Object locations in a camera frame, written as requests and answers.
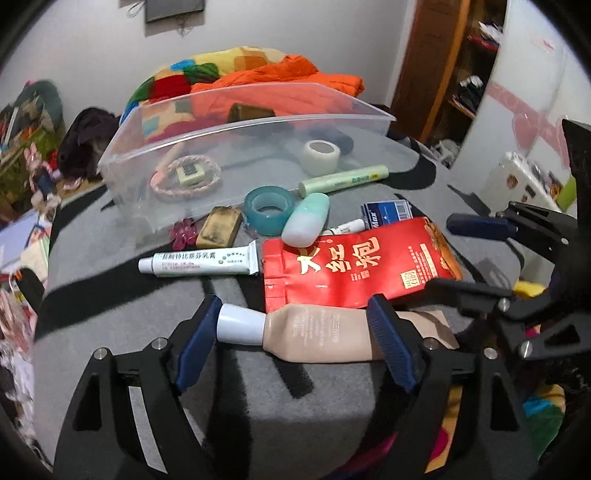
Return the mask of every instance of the white bottle cap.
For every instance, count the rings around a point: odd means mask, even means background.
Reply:
[[[138,261],[138,269],[140,273],[154,273],[152,268],[152,258],[140,258]]]
[[[217,319],[217,341],[238,345],[262,345],[266,318],[266,313],[225,303]]]
[[[365,222],[363,219],[358,218],[357,220],[344,224],[343,229],[347,229],[349,233],[363,232],[365,230]]]

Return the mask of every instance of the green lip balm tube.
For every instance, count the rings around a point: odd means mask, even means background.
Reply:
[[[328,193],[348,189],[371,181],[385,179],[388,175],[390,175],[390,172],[386,165],[357,168],[356,170],[342,171],[301,181],[298,191],[302,198],[306,198],[311,193]]]

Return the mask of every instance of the pink plastic flower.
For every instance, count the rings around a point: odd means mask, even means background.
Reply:
[[[180,251],[188,245],[195,245],[197,240],[197,226],[192,218],[185,218],[176,222],[168,232],[173,242],[173,250]]]

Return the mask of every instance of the blue gripper pad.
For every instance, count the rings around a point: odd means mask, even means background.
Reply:
[[[504,241],[517,234],[517,227],[509,220],[465,213],[452,213],[447,218],[446,227],[453,235],[487,240]]]
[[[418,383],[415,377],[415,360],[377,297],[374,295],[368,302],[366,315],[369,327],[384,355],[394,383],[410,393]]]
[[[200,307],[195,314],[201,316],[200,321],[195,317],[187,320],[187,322],[197,320],[199,324],[178,356],[175,384],[181,392],[197,383],[199,379],[205,360],[217,338],[217,319],[221,308],[222,301],[218,297],[214,297],[205,312]]]

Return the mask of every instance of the white wall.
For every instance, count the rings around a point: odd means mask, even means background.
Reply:
[[[573,51],[530,0],[509,0],[504,37],[491,82],[523,100],[550,125],[562,118],[591,123],[591,82]],[[514,114],[485,95],[452,168],[458,187],[480,193],[505,152],[536,161],[565,183],[570,170],[537,130],[530,148],[514,134]]]
[[[27,80],[50,79],[67,126],[88,106],[121,113],[161,66],[241,45],[302,54],[321,71],[359,75],[361,98],[384,103],[415,0],[208,0],[202,25],[184,38],[174,30],[146,35],[143,12],[128,18],[129,1],[56,0],[0,73],[0,105]]]
[[[394,60],[394,68],[392,69],[392,76],[386,92],[386,100],[384,105],[392,105],[394,95],[396,94],[396,87],[400,80],[400,74],[402,73],[402,67],[404,64],[404,57],[408,48],[408,40],[410,39],[410,33],[413,29],[414,14],[417,10],[417,0],[408,0],[406,10],[404,12],[404,18],[402,20],[402,26],[400,30],[400,42],[398,48],[398,54]]]

